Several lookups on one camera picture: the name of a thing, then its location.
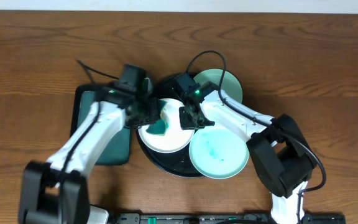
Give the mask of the green yellow sponge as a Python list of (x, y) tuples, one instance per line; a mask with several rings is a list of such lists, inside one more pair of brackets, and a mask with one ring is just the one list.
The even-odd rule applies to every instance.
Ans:
[(166, 121), (166, 112), (165, 112), (166, 104), (167, 104), (167, 102), (164, 100), (158, 101), (158, 107), (160, 110), (160, 119), (156, 123), (151, 124), (146, 129), (146, 132), (148, 134), (153, 134), (153, 135), (158, 135), (158, 136), (165, 135), (165, 133), (169, 127), (168, 122)]

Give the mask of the white plate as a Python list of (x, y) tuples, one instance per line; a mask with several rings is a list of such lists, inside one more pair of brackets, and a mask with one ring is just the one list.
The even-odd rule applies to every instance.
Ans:
[(183, 149), (192, 139), (193, 130), (182, 130), (180, 126), (179, 108), (183, 106), (181, 101), (163, 98), (161, 109), (161, 121), (166, 128), (163, 134), (151, 134), (147, 132), (150, 125), (141, 127), (138, 132), (143, 143), (155, 152), (173, 153)]

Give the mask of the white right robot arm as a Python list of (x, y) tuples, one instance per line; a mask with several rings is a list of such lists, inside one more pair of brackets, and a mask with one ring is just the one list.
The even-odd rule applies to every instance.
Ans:
[(276, 223), (301, 223), (307, 182), (321, 161), (311, 151), (294, 119), (258, 113), (207, 82), (175, 90), (182, 129), (220, 124), (247, 145), (255, 171), (273, 196), (271, 217)]

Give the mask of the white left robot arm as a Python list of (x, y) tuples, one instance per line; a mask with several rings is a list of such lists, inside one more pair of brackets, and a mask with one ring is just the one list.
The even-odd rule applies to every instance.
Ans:
[(70, 139), (46, 162), (30, 161), (23, 172), (19, 223), (112, 223), (90, 203), (88, 178), (111, 139), (124, 128), (160, 118), (150, 80), (98, 86), (89, 112)]

